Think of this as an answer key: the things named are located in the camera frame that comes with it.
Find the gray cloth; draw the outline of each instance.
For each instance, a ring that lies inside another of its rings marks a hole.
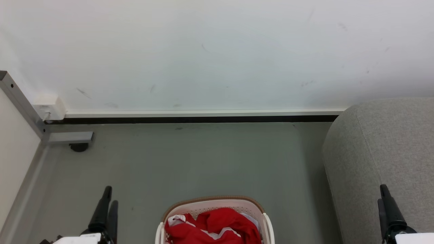
[[[434,98],[347,109],[327,134],[323,159],[344,244],[381,242],[380,184],[410,227],[434,232]]]

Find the gray floor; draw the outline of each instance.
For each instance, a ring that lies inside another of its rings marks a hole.
[[[270,216],[276,243],[341,243],[321,145],[330,123],[78,125],[85,152],[58,162],[29,244],[87,226],[106,185],[119,200],[118,243],[153,243],[173,203],[246,195]]]

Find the brown basket rim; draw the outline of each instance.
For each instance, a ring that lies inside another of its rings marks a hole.
[[[162,218],[162,222],[164,223],[166,221],[166,218],[168,217],[168,214],[174,210],[175,208],[185,205],[185,204],[190,204],[190,203],[195,203],[195,202],[200,202],[200,201],[213,201],[213,200],[246,200],[249,201],[253,204],[255,204],[259,210],[261,211],[261,213],[265,213],[264,208],[261,206],[261,204],[259,204],[259,202],[257,202],[255,199],[247,197],[247,196],[210,196],[210,197],[201,197],[201,198],[193,198],[190,200],[185,200],[185,201],[180,201],[177,202],[175,204],[173,204],[163,215]]]

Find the white wall trim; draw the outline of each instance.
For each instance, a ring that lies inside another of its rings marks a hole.
[[[66,118],[150,118],[150,117],[235,117],[339,115],[337,109],[261,109],[261,110],[192,110],[192,111],[67,111]]]

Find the red clothing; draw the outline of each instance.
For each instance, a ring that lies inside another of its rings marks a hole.
[[[201,213],[197,220],[184,216],[166,221],[164,228],[173,244],[261,244],[255,224],[231,208]]]

